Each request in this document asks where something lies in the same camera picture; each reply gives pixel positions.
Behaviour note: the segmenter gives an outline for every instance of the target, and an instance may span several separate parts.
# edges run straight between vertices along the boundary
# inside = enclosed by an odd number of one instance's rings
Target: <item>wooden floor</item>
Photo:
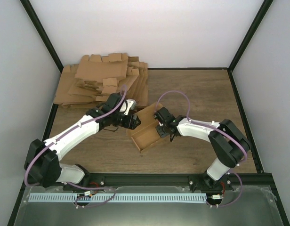
[[[244,133],[241,117],[226,70],[152,70],[149,71],[149,104],[169,90],[184,92],[191,101],[190,117],[201,121],[232,120]],[[174,115],[185,115],[187,101],[177,93],[168,94],[161,103]],[[76,123],[87,109],[59,107],[51,136]],[[141,154],[126,131],[102,130],[71,150],[62,163],[80,164],[90,172],[116,173],[202,173],[216,155],[210,143],[192,137],[176,137]],[[251,153],[236,169],[239,173],[256,173]]]

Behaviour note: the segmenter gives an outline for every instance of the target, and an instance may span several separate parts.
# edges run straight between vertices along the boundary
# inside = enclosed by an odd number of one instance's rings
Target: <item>black metal frame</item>
[[[42,38],[44,44],[46,45],[50,55],[52,56],[55,64],[57,65],[59,71],[61,72],[63,69],[63,65],[51,43],[49,40],[43,26],[41,25],[40,20],[38,19],[31,3],[29,0],[20,0],[23,7],[25,8],[28,16],[30,17],[32,23],[34,24],[36,30],[38,31],[40,37]],[[246,36],[244,37],[240,47],[238,48],[238,51],[236,52],[229,68],[150,68],[150,70],[205,70],[205,69],[225,69],[228,71],[229,79],[232,84],[233,92],[236,98],[236,102],[240,111],[240,115],[242,118],[242,122],[245,128],[246,135],[249,139],[249,141],[252,143],[253,147],[251,149],[254,163],[256,166],[257,174],[240,174],[240,177],[242,179],[242,182],[244,185],[252,185],[252,186],[270,186],[273,194],[276,196],[276,204],[278,207],[278,210],[280,212],[281,219],[283,221],[283,224],[285,226],[289,226],[289,222],[287,219],[287,216],[284,211],[284,207],[282,205],[280,196],[278,194],[276,185],[274,183],[274,179],[272,174],[265,173],[262,167],[262,163],[253,139],[253,135],[251,133],[248,120],[245,115],[244,108],[242,106],[242,102],[240,100],[238,90],[236,87],[236,84],[234,82],[234,78],[232,75],[232,71],[236,67],[237,63],[239,62],[240,58],[242,57],[242,54],[244,53],[247,45],[249,44],[251,38],[253,37],[255,31],[257,30],[258,26],[260,25],[263,17],[267,13],[267,10],[271,6],[273,0],[264,0],[263,4],[261,5],[254,21],[252,22]],[[53,105],[48,123],[44,132],[43,140],[49,138],[52,125],[54,122],[54,118],[57,112],[58,105]],[[91,177],[94,181],[101,181],[104,180],[105,186],[189,186],[189,180],[193,177],[198,177],[199,174],[115,174],[115,173],[109,173],[109,174],[91,174]],[[235,176],[229,176],[231,185],[238,185],[239,181]],[[23,194],[24,194],[25,185],[23,183],[19,194],[17,201],[15,203],[14,209],[12,211],[8,226],[14,225],[16,215],[18,212],[18,208],[20,206]]]

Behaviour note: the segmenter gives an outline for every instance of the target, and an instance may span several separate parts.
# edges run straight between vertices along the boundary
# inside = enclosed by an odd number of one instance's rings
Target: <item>white wall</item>
[[[128,52],[150,67],[228,67],[263,0],[31,0],[64,64]]]
[[[0,226],[14,207],[29,144],[42,138],[58,80],[20,1],[0,0]]]
[[[290,0],[274,1],[234,78],[266,172],[290,221]]]

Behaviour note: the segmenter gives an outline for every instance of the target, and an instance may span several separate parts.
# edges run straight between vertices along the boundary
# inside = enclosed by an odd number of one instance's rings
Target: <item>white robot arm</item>
[[[86,112],[77,123],[62,133],[45,141],[38,139],[30,144],[25,162],[25,169],[32,159],[44,148],[49,149],[34,163],[29,175],[43,187],[53,185],[55,182],[82,183],[88,173],[80,165],[66,165],[59,163],[62,158],[84,139],[98,133],[106,126],[121,126],[128,129],[135,129],[140,125],[136,115],[129,115],[129,111],[136,106],[135,100],[127,99],[121,107],[112,114],[96,120],[95,118],[111,111],[121,100],[119,94],[111,94],[107,102]]]
[[[227,141],[211,127],[218,128],[233,137],[246,152],[250,150],[249,141],[230,120],[222,122],[192,120],[193,123],[191,123],[185,116],[180,115],[175,118],[165,107],[158,110],[154,116],[159,121],[156,130],[161,138],[170,135],[170,141],[172,141],[175,136],[189,136],[212,144],[217,158],[204,173],[204,180],[209,188],[212,188],[225,173],[234,168],[244,157],[243,152],[236,144]]]

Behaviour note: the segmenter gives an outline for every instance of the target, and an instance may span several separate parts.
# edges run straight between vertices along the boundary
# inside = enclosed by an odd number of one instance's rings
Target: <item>red wire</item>
[[[220,182],[220,184],[222,185],[222,188],[223,188],[222,195],[224,196],[225,195],[225,191],[226,191],[225,184],[224,184],[224,182]]]
[[[89,184],[90,184],[90,185],[96,185],[96,187],[99,187],[99,184],[97,184],[97,183],[94,182],[94,181],[91,181]]]

